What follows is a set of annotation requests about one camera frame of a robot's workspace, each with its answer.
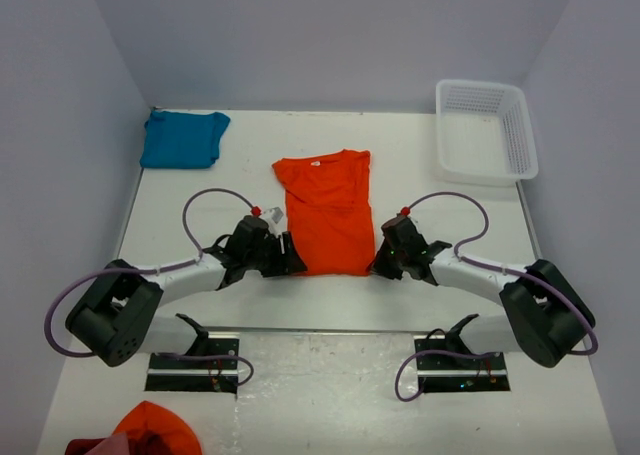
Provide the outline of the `orange t shirt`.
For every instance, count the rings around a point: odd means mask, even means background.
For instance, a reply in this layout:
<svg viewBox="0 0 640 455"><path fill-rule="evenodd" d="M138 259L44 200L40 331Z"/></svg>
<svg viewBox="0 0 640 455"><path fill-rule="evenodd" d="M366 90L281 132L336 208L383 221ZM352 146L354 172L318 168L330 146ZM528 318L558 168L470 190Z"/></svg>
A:
<svg viewBox="0 0 640 455"><path fill-rule="evenodd" d="M272 165L306 276L369 274L376 253L370 163L368 151L344 149Z"/></svg>

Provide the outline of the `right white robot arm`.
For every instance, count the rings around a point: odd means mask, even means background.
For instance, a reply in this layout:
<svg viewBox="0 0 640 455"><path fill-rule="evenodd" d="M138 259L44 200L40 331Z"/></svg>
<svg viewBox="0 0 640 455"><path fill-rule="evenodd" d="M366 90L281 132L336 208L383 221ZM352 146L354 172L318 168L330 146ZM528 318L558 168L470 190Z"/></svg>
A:
<svg viewBox="0 0 640 455"><path fill-rule="evenodd" d="M565 356L598 349L595 318L551 262L528 266L472 260L443 241L429 243L407 215L382 225L383 242L370 269L375 275L412 279L462 290L502 307L496 316L471 314L445 332L436 348L456 367L482 356L519 351L535 363L555 367Z"/></svg>

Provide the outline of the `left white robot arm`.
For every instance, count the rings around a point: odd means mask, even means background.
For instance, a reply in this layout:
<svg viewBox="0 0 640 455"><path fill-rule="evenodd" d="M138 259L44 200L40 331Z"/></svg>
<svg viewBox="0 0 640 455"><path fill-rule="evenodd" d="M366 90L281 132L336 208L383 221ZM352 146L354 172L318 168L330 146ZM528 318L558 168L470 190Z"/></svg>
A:
<svg viewBox="0 0 640 455"><path fill-rule="evenodd" d="M194 259L146 269L111 262L71 309L65 326L110 367L137 352L177 360L187 368L230 360L232 354L210 347L208 331L193 318L161 317L157 309L225 289L248 271L271 278L306 269L289 232L275 233L271 220L247 215L232 234L219 237Z"/></svg>

